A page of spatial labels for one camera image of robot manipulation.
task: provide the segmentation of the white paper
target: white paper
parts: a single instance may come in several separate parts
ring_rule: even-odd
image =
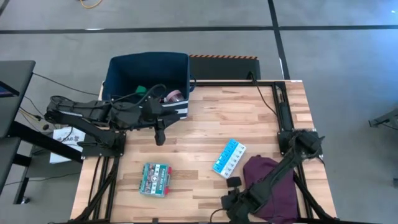
[[[71,129],[72,129],[72,127],[56,129],[53,132],[52,138],[57,141],[62,141],[69,135]],[[62,143],[81,152],[83,150],[83,148],[78,146],[77,143],[80,141],[84,141],[85,136],[86,136],[86,133],[84,133],[83,131],[80,131],[77,128],[73,128],[72,133]],[[59,162],[66,162],[66,161],[70,161],[70,159],[59,156],[55,153],[51,153],[51,155],[50,155],[50,163],[51,164],[56,164]]]

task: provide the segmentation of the pink object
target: pink object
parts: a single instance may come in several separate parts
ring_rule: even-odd
[[[184,100],[184,97],[182,96],[182,93],[180,90],[174,90],[166,96],[167,103],[179,102],[179,101],[183,101],[183,100]]]

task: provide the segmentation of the table leg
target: table leg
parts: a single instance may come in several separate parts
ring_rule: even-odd
[[[57,140],[54,140],[42,133],[34,131],[33,129],[30,129],[17,121],[12,122],[11,128],[9,130],[9,135],[20,137],[24,141],[47,149],[60,156],[66,157],[79,163],[83,163],[83,160],[81,159],[81,152],[65,144],[62,144]]]
[[[24,199],[27,183],[29,182],[29,178],[26,177],[27,170],[28,170],[28,167],[25,167],[21,182],[19,183],[18,190],[15,194],[14,205],[22,204],[22,201]]]

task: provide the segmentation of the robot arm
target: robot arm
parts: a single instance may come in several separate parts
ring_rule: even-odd
[[[157,98],[150,96],[141,105],[118,100],[77,103],[63,96],[52,96],[45,119],[85,132],[95,140],[91,145],[116,150],[124,146],[126,130],[142,128],[154,128],[156,144],[161,146],[165,142],[164,130],[180,118],[176,111],[162,107]]]
[[[303,160],[318,156],[322,139],[314,138],[306,131],[293,132],[289,141],[290,149],[275,169],[260,182],[248,186],[243,192],[239,192],[239,189],[234,186],[234,190],[223,196],[221,204],[231,223],[250,223],[248,214],[257,213],[268,202],[271,189],[279,180]]]

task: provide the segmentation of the floor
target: floor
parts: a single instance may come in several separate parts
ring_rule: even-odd
[[[326,136],[326,172],[338,216],[395,223],[398,189],[393,188],[392,178],[398,177],[398,133],[384,126],[370,128],[368,120],[398,104],[398,3],[274,1],[277,27],[269,2],[104,0],[94,9],[84,9],[76,0],[0,0],[6,6],[0,7],[0,12],[4,8],[0,60],[35,60],[34,72],[96,93],[109,60],[117,55],[143,51],[256,55],[262,79],[304,81],[315,126]],[[228,31],[167,30],[207,26],[228,27]],[[148,27],[164,30],[135,29]],[[51,95],[77,101],[94,98],[32,79],[27,96],[42,112]],[[22,106],[35,112],[27,100]],[[17,120],[29,125],[20,115]],[[29,150],[28,144],[19,149],[23,154]],[[21,173],[14,166],[7,182],[19,181]],[[32,201],[27,205],[12,205],[16,185],[5,187],[0,222],[68,220],[77,182],[78,175],[31,182],[26,195]]]

